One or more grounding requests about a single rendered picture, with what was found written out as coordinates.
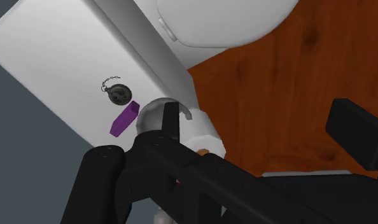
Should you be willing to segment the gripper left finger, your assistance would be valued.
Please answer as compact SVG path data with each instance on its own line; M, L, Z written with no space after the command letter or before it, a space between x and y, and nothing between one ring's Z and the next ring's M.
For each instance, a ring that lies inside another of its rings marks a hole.
M325 215L248 172L179 141L179 105L129 151L84 154L60 224L126 224L132 204L151 198L177 224L332 224Z

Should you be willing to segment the purple rectangular block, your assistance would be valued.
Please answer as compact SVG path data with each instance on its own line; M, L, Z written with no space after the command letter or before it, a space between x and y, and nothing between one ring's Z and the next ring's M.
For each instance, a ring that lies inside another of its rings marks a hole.
M113 121L110 134L118 137L138 116L140 105L131 101L128 106Z

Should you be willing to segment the white and grey figure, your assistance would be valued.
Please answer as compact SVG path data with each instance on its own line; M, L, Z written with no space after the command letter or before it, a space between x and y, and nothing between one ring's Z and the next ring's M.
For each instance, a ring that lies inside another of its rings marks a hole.
M158 98L140 111L136 129L137 133L160 130L164 114L164 104L174 102L168 97ZM179 141L194 152L207 150L224 158L226 149L207 113L197 108L187 108L179 104Z

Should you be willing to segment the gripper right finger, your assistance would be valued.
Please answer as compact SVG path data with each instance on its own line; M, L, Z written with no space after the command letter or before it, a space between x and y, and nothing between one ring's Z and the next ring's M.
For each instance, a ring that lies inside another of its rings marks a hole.
M362 168L378 172L378 117L349 99L334 99L325 130ZM378 224L378 177L335 170L266 172L262 179L334 224Z

